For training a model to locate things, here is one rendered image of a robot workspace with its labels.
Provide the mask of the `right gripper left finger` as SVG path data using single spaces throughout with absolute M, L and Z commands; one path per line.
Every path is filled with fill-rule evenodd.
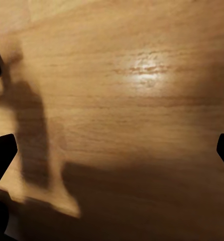
M 0 180 L 18 152 L 14 134 L 0 137 Z

